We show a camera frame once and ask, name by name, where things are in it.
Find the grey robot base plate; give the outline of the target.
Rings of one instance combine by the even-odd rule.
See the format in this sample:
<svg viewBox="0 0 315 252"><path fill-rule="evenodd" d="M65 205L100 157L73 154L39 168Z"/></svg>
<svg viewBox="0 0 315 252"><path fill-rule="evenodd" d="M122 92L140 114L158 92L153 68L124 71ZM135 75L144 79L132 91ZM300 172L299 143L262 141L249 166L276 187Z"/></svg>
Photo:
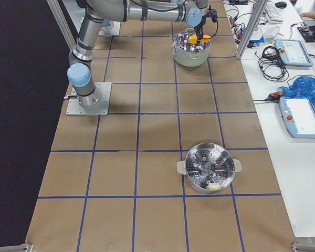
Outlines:
<svg viewBox="0 0 315 252"><path fill-rule="evenodd" d="M68 100L67 116L107 116L109 112L111 82L95 82L94 93L83 97L72 90L70 95L64 97Z"/></svg>

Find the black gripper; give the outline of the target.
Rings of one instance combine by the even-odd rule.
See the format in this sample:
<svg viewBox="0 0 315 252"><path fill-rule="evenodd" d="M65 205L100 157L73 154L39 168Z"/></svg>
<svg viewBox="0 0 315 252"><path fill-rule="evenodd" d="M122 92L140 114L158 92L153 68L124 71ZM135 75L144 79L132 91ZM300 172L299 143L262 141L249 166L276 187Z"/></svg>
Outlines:
<svg viewBox="0 0 315 252"><path fill-rule="evenodd" d="M218 14L217 10L211 9L211 8L207 9L205 14L202 16L202 20L201 20L199 26L204 26L205 23L206 23L206 20L208 18L211 19L211 21L213 23L218 23L218 20L217 20L218 19L218 15L217 14Z"/></svg>

